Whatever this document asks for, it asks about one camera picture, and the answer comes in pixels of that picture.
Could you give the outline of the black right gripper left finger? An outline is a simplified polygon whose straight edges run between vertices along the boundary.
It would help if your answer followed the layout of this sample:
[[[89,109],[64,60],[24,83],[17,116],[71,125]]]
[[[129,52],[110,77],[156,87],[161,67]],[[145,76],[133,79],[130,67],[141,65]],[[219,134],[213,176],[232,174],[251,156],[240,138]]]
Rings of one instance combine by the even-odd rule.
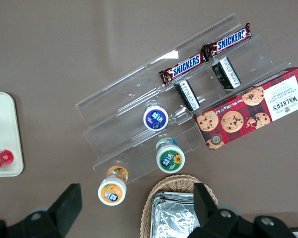
[[[47,210],[35,211],[9,227],[7,237],[64,238],[81,210],[81,185],[72,183]]]

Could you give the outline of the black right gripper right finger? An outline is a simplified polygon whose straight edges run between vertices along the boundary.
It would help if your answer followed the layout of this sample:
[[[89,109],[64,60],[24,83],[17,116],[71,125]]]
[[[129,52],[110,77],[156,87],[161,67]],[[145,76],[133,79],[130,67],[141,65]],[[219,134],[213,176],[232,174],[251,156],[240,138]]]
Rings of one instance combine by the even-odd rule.
[[[200,226],[190,238],[252,238],[253,225],[233,211],[217,207],[203,183],[194,184],[194,210]]]

